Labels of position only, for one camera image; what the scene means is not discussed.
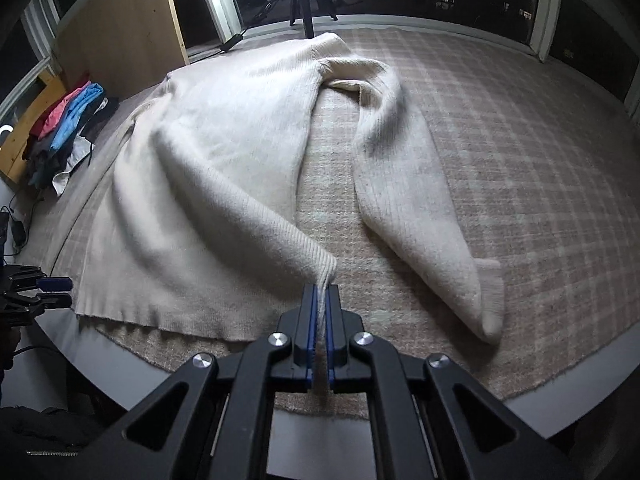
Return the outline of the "dark folded garments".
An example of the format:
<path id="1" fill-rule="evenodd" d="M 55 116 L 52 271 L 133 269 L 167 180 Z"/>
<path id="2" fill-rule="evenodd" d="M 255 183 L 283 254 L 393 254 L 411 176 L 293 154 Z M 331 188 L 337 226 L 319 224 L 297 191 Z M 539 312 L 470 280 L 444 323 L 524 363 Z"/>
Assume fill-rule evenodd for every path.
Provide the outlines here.
<path id="1" fill-rule="evenodd" d="M 64 167 L 76 136 L 84 136 L 87 140 L 96 144 L 96 140 L 98 140 L 101 131 L 111 120 L 118 108 L 119 99 L 104 96 L 101 105 L 93 115 L 72 134 L 56 153 L 49 153 L 48 149 L 57 126 L 41 141 L 36 142 L 35 146 L 29 152 L 27 169 L 28 184 L 34 188 L 38 188 L 38 190 L 43 190 L 51 185 L 54 174 Z"/>

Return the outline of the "blue folded garment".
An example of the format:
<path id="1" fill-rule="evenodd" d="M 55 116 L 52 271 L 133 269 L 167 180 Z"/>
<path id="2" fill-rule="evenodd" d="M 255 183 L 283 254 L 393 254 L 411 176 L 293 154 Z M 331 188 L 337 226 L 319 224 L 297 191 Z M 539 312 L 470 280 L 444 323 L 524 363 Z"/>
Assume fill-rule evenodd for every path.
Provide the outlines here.
<path id="1" fill-rule="evenodd" d="M 66 106 L 62 119 L 56 127 L 48 152 L 58 152 L 72 134 L 84 124 L 101 105 L 104 89 L 97 82 L 92 82 Z"/>

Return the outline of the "cream knitted sweater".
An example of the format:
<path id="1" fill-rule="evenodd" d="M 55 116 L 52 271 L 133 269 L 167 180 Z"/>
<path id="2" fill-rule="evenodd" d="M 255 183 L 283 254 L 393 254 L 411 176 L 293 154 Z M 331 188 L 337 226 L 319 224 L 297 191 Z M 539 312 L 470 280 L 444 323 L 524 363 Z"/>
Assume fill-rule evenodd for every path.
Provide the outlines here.
<path id="1" fill-rule="evenodd" d="M 470 331 L 496 344 L 498 262 L 463 237 L 425 119 L 396 72 L 326 32 L 179 68 L 120 127 L 75 310 L 245 342 L 337 262 L 295 223 L 322 87 L 354 92 L 350 163 L 363 222 Z"/>

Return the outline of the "large light wooden board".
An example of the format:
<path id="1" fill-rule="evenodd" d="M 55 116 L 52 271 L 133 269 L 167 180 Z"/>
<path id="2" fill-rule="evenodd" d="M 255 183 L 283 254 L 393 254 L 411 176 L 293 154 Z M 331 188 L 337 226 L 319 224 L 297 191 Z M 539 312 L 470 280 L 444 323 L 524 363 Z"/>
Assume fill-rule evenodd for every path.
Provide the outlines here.
<path id="1" fill-rule="evenodd" d="M 88 76 L 121 99 L 189 64 L 174 0 L 78 0 L 53 54 L 69 86 Z"/>

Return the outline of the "small orange wooden board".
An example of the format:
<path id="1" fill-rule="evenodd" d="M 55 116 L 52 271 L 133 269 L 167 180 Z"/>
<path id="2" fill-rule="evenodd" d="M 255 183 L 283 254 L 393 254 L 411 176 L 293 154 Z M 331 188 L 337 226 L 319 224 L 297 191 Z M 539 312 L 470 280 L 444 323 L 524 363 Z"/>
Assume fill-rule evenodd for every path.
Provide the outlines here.
<path id="1" fill-rule="evenodd" d="M 46 72 L 42 72 L 39 78 L 46 86 L 29 104 L 13 131 L 1 144 L 1 175 L 14 188 L 18 187 L 26 174 L 27 162 L 22 159 L 22 155 L 30 129 L 42 113 L 66 93 L 60 76 L 48 76 Z"/>

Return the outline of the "beige plaid table mat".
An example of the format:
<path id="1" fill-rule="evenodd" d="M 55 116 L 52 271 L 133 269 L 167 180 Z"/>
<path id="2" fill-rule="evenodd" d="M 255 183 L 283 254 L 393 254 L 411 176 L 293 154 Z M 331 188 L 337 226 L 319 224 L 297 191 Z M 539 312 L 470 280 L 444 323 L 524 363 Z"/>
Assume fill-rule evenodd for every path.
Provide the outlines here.
<path id="1" fill-rule="evenodd" d="M 502 335 L 488 344 L 363 222 L 350 163 L 358 99 L 325 86 L 295 223 L 334 255 L 330 283 L 346 308 L 401 352 L 451 353 L 501 399 L 559 377 L 638 322 L 639 131 L 620 107 L 564 70 L 491 44 L 401 29 L 332 34 L 396 72 L 430 130 L 472 256 L 498 262 L 504 286 Z M 124 145 L 120 127 L 160 84 L 122 103 L 90 164 L 37 209 L 23 261 L 70 276 L 74 310 L 106 153 Z M 76 314 L 163 370 L 196 349 L 227 354 L 255 340 Z"/>

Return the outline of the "white folded garment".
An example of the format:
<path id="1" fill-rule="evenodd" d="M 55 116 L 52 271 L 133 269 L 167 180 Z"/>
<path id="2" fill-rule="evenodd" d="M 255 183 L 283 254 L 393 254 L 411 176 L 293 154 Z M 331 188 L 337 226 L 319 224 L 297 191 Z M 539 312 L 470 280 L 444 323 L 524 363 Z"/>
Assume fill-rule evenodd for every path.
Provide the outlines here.
<path id="1" fill-rule="evenodd" d="M 51 185 L 57 198 L 60 198 L 64 194 L 68 182 L 70 182 L 70 176 L 74 170 L 92 154 L 93 147 L 94 144 L 84 136 L 76 136 L 64 167 L 58 170 L 52 178 Z"/>

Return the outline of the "pink folded garment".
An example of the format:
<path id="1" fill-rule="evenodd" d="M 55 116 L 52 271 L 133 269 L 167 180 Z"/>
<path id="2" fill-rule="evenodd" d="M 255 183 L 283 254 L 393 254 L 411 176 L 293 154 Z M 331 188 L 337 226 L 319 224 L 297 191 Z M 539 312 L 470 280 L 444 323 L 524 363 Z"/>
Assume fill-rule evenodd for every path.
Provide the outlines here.
<path id="1" fill-rule="evenodd" d="M 62 114 L 66 109 L 66 106 L 70 104 L 73 98 L 76 98 L 78 94 L 84 90 L 91 80 L 84 78 L 71 92 L 66 93 L 65 96 L 59 98 L 52 105 L 50 105 L 44 112 L 40 114 L 35 122 L 35 125 L 29 131 L 29 139 L 39 141 L 45 136 L 51 133 L 54 128 L 61 121 Z"/>

